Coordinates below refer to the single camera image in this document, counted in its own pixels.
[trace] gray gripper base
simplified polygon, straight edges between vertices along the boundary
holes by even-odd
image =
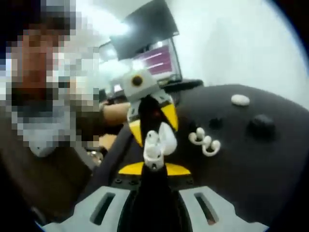
[[[101,187],[76,205],[72,217],[60,224],[48,224],[43,229],[46,232],[117,232],[120,215],[129,193],[129,190]],[[113,196],[113,200],[101,225],[96,225],[92,222],[93,218],[96,217],[108,196]]]
[[[268,229],[261,223],[248,223],[239,218],[234,206],[209,187],[186,189],[179,193],[189,214],[193,232],[264,232]],[[208,224],[197,197],[205,203],[215,224]]]

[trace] person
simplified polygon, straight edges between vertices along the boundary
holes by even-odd
[[[92,174],[81,142],[125,122],[129,104],[83,101],[74,82],[61,93],[50,74],[53,54],[75,20],[40,7],[39,0],[5,4],[14,31],[6,35],[1,80],[0,162],[29,208],[49,221],[62,220]]]

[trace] white wall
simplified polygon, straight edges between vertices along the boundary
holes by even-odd
[[[267,0],[168,0],[180,35],[184,78],[205,85],[243,84],[309,109],[303,51]]]

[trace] black table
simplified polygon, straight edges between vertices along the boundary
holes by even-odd
[[[250,105],[232,105],[234,94],[248,96]],[[304,168],[309,151],[309,112],[280,96],[241,85],[196,87],[177,95],[179,143],[166,161],[188,168],[196,186],[209,186],[226,198],[239,217],[270,225],[293,193]],[[248,134],[250,120],[259,114],[274,120],[272,140],[258,140]],[[209,127],[213,118],[222,119],[221,128]],[[200,146],[188,141],[193,122],[221,141],[222,150],[216,156],[205,157]],[[139,161],[142,149],[124,126],[82,198],[109,185],[125,165]]]

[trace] desk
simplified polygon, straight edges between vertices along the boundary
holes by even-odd
[[[234,94],[248,96],[250,106],[232,105]],[[309,112],[272,93],[240,85],[182,91],[177,112],[179,145],[166,161],[189,169],[196,186],[209,186],[226,198],[235,206],[239,217],[269,225],[293,192],[305,165],[309,151]],[[258,114],[274,120],[273,141],[258,141],[247,135],[249,121]],[[223,120],[219,130],[209,127],[209,121],[215,117]],[[216,156],[207,158],[199,146],[188,142],[192,122],[221,141],[222,150]],[[126,125],[90,181],[88,193],[108,185],[112,175],[125,165],[139,161],[142,161],[142,149]]]

